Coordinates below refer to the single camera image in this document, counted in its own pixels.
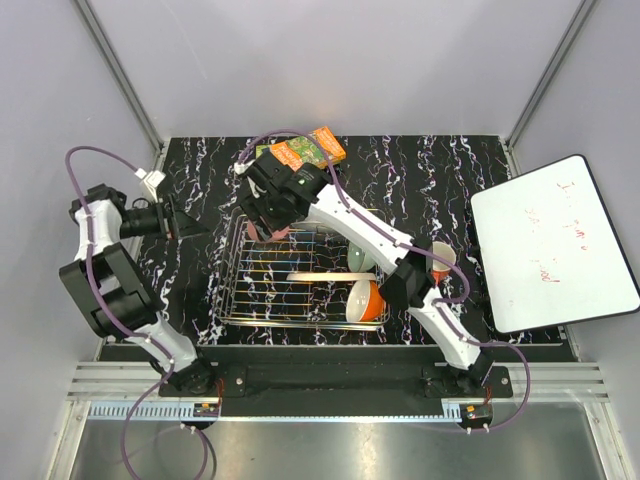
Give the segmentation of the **pink plastic cup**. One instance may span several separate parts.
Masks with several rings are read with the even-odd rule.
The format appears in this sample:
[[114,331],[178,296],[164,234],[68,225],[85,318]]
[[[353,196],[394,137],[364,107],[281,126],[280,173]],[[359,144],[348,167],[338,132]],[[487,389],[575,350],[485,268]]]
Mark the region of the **pink plastic cup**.
[[260,218],[259,223],[261,226],[251,220],[247,222],[247,233],[249,238],[254,242],[266,243],[283,240],[290,232],[289,226],[284,227],[281,230],[270,231],[269,224],[264,218]]

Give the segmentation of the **pink cream floral plate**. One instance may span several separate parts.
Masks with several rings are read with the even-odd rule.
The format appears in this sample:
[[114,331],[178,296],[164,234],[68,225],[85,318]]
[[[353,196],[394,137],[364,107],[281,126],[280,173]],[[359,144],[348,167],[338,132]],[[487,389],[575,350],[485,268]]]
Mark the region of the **pink cream floral plate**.
[[287,275],[290,282],[356,282],[360,280],[375,281],[373,273],[353,272],[291,272]]

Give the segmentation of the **pale green ceramic bowl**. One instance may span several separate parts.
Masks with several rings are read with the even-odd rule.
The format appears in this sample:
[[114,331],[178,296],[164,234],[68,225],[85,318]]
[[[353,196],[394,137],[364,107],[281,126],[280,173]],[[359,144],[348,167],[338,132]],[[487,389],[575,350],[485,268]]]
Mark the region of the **pale green ceramic bowl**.
[[375,260],[366,250],[350,242],[347,251],[347,266],[353,273],[365,273],[375,266]]

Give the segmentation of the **orange bowl white inside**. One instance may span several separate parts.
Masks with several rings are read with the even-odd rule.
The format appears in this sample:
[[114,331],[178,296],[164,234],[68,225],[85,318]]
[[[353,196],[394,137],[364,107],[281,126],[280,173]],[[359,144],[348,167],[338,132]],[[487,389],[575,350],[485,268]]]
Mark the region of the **orange bowl white inside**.
[[386,303],[372,280],[358,280],[349,293],[345,318],[350,323],[371,322],[380,317]]

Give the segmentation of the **orange ceramic mug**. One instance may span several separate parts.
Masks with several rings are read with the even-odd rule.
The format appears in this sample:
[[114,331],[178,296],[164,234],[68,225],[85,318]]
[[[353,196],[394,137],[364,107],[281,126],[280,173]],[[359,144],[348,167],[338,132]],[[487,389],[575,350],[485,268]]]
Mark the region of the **orange ceramic mug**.
[[456,252],[447,243],[435,241],[431,252],[435,257],[431,260],[430,273],[436,285],[439,285],[450,273],[451,265],[456,263]]

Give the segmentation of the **white paper plate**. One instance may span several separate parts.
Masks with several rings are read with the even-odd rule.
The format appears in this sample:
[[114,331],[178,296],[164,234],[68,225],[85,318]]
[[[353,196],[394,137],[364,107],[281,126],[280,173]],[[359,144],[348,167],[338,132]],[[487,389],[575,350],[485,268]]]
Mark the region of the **white paper plate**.
[[302,231],[315,232],[315,233],[321,233],[321,234],[331,234],[335,232],[335,230],[332,229],[331,227],[318,221],[296,222],[293,225],[293,227]]

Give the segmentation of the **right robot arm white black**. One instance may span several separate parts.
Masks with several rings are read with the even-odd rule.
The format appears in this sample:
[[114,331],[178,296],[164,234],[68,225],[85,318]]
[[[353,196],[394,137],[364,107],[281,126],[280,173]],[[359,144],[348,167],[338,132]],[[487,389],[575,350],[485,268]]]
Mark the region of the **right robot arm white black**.
[[237,203],[260,239],[299,221],[335,230],[381,268],[386,276],[379,289],[382,298],[408,312],[436,342],[457,390],[472,397],[488,387],[493,362],[436,286],[430,268],[436,256],[429,241],[395,229],[359,205],[344,192],[332,166],[305,163],[292,169],[265,152],[252,161],[237,161],[234,171],[242,186]]

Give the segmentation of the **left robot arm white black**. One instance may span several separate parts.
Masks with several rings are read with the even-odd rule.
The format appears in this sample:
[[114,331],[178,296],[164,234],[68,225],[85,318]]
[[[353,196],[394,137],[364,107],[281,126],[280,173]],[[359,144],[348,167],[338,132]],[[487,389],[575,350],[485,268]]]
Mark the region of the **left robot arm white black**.
[[74,261],[59,277],[94,333],[144,349],[152,368],[175,389],[196,396],[215,386],[216,372],[201,350],[164,319],[162,302],[125,246],[124,239],[178,240],[208,229],[177,209],[168,194],[144,208],[126,207],[124,193],[100,184],[88,190],[87,205],[72,202],[79,227]]

